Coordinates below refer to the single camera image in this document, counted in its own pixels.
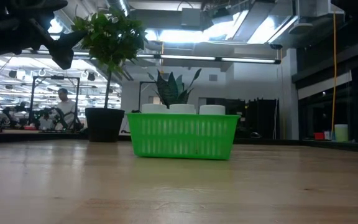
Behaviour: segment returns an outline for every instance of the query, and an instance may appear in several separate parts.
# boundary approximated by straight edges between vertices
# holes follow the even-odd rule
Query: ceiling light
[[[200,43],[208,40],[201,31],[163,30],[160,40],[171,43]]]
[[[76,86],[73,86],[73,85],[61,85],[61,87],[76,87]],[[93,86],[93,85],[80,85],[80,88],[97,88],[96,86]]]
[[[154,58],[154,55],[152,54],[137,54],[137,58]]]
[[[258,29],[252,34],[251,38],[247,41],[248,44],[264,44],[271,36],[274,35],[275,23],[273,18],[268,16]]]
[[[10,91],[0,91],[0,95],[15,95],[15,96],[31,96],[31,93],[18,93],[18,92],[10,92]],[[53,94],[53,93],[34,93],[34,96],[58,96],[57,94]],[[84,98],[87,95],[78,95],[78,97]],[[104,95],[88,95],[89,97],[92,98],[100,98],[100,99],[104,99]],[[75,99],[76,95],[68,95],[67,96],[69,99]],[[109,96],[109,97],[113,97],[116,99],[119,99],[118,96]]]
[[[57,34],[63,31],[62,25],[59,24],[59,22],[56,19],[52,19],[50,21],[50,27],[48,29],[48,32],[50,34]]]
[[[276,60],[256,58],[222,58],[221,60],[223,62],[277,63]]]
[[[215,57],[204,56],[184,56],[184,55],[161,55],[161,58],[168,59],[187,59],[187,60],[215,60]]]
[[[47,88],[55,91],[58,91],[60,89],[60,87],[53,86],[53,85],[49,85]]]
[[[147,29],[146,30],[146,39],[148,40],[148,41],[152,41],[152,40],[157,40],[157,34],[155,33],[155,31],[154,30],[152,30],[152,29]]]
[[[246,19],[247,15],[248,15],[248,10],[242,11],[240,13],[240,15],[238,16],[238,18],[236,19],[236,21],[234,22],[233,27],[231,28],[231,30],[227,33],[226,35],[226,40],[232,39],[234,37],[234,35],[237,33],[237,31],[239,30],[242,22],[244,21],[244,19]]]
[[[284,31],[286,31],[296,20],[298,19],[298,16],[294,16],[285,26],[283,26],[272,38],[270,38],[267,42],[272,43],[277,37],[280,37]]]
[[[88,56],[90,53],[89,52],[74,52],[74,55],[77,56]]]

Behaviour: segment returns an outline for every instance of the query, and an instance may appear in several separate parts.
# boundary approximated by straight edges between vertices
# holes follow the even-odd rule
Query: green basket
[[[135,155],[229,159],[238,115],[128,114]]]

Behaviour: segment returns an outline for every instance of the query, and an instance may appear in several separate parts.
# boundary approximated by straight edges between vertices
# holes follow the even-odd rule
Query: red object
[[[315,140],[324,140],[324,133],[315,133],[314,139]]]
[[[25,130],[37,130],[35,127],[33,126],[24,126]]]

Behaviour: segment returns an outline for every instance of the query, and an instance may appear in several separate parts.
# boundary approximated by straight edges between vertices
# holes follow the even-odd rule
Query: potted plant
[[[123,73],[121,65],[136,59],[136,53],[144,48],[145,29],[141,21],[131,20],[122,11],[111,8],[108,13],[98,12],[89,19],[76,17],[73,30],[85,30],[87,35],[81,42],[89,50],[91,58],[101,65],[107,65],[108,83],[104,108],[86,108],[89,140],[116,141],[124,117],[123,110],[108,108],[108,95],[112,72]]]
[[[193,80],[191,81],[190,85],[187,89],[184,88],[184,84],[182,82],[182,75],[180,75],[177,79],[173,76],[173,72],[169,75],[168,81],[165,81],[160,74],[160,71],[157,71],[157,80],[153,77],[153,75],[149,74],[149,78],[153,80],[157,86],[156,94],[160,98],[162,104],[166,105],[167,108],[170,105],[175,104],[187,104],[189,99],[189,95],[193,88],[193,82],[199,77],[201,73],[201,68],[197,70],[195,73]]]

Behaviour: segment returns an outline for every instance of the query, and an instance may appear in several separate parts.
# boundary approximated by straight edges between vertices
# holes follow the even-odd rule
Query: person
[[[57,91],[61,102],[57,105],[57,108],[61,109],[64,114],[64,120],[67,124],[67,128],[73,127],[75,118],[75,102],[68,98],[68,91],[65,88],[61,88]]]

